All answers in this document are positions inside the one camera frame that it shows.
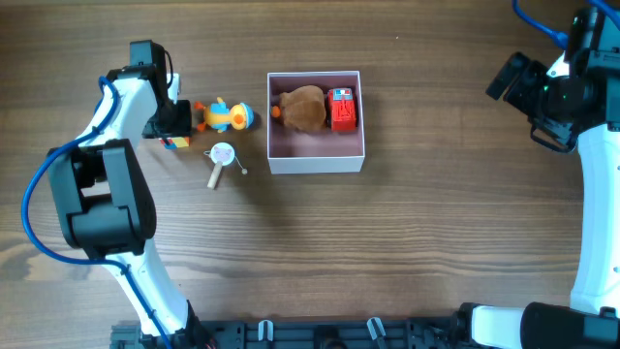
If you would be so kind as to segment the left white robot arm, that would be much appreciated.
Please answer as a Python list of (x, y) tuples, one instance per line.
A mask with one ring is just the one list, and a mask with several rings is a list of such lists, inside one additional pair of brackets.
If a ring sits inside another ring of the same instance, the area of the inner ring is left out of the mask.
[(151, 41), (130, 44), (127, 66), (100, 79), (103, 98), (72, 143), (52, 149), (45, 171), (61, 232), (86, 265), (116, 279), (139, 316), (146, 348), (206, 348), (212, 340), (157, 252), (154, 200), (135, 150), (192, 134), (190, 103), (178, 97), (170, 54)]

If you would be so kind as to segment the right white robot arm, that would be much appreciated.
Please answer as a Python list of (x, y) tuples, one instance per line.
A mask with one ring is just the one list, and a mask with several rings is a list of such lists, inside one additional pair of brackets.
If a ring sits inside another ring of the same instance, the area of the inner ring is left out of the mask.
[(532, 141), (577, 151), (583, 175), (579, 262), (567, 306), (464, 303), (446, 334), (456, 348), (616, 348), (619, 345), (619, 11), (590, 0), (570, 33), (513, 11), (563, 53), (551, 67), (515, 53), (489, 97), (526, 115)]

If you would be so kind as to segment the brown plush toy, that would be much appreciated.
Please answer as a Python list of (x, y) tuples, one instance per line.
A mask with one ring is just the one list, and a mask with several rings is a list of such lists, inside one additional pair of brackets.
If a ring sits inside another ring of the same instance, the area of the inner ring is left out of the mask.
[(279, 94), (270, 116), (283, 126), (305, 133), (326, 128), (326, 98), (319, 86), (304, 85)]

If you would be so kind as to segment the colourful puzzle cube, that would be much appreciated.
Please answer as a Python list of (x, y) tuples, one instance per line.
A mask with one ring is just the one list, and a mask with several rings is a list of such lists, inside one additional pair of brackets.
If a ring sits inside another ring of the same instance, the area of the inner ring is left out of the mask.
[(189, 137), (172, 137), (172, 138), (160, 138), (160, 143), (165, 149), (173, 150), (178, 148), (184, 148), (190, 146)]

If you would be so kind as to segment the red toy fire truck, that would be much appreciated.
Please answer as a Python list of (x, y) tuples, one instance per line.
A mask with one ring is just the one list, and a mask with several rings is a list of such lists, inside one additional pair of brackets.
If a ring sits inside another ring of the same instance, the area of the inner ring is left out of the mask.
[(333, 132), (353, 132), (357, 129), (355, 95), (351, 88), (334, 88), (327, 93), (329, 126)]

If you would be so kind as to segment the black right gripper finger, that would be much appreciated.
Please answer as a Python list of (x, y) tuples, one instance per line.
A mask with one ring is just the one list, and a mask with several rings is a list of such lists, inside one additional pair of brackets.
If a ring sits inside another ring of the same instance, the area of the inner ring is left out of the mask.
[(498, 100), (516, 79), (525, 72), (530, 63), (531, 60), (521, 52), (511, 55), (486, 88), (486, 95), (494, 100)]
[(532, 61), (519, 73), (504, 95), (504, 101), (527, 116), (541, 113), (544, 89), (548, 87), (547, 68)]

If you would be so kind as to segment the white wooden rattle drum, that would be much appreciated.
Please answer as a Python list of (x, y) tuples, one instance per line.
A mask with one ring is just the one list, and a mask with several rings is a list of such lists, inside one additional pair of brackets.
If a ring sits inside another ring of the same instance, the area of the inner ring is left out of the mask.
[(207, 182), (207, 187), (214, 190), (219, 181), (221, 171), (224, 167), (236, 163), (243, 175), (248, 174), (248, 170), (241, 165), (236, 156), (235, 149), (230, 143), (216, 143), (209, 150), (203, 153), (214, 164), (213, 171)]

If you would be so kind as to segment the yellow duck toy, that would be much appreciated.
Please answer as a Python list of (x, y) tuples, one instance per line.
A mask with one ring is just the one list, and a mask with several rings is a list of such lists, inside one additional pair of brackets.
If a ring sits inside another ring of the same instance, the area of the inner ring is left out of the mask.
[(200, 132), (207, 128), (218, 133), (226, 132), (229, 128), (246, 130), (254, 122), (254, 111), (250, 106), (239, 103), (229, 108), (221, 97), (210, 105), (197, 101), (194, 103), (194, 109), (202, 112), (202, 122), (197, 125), (197, 130)]

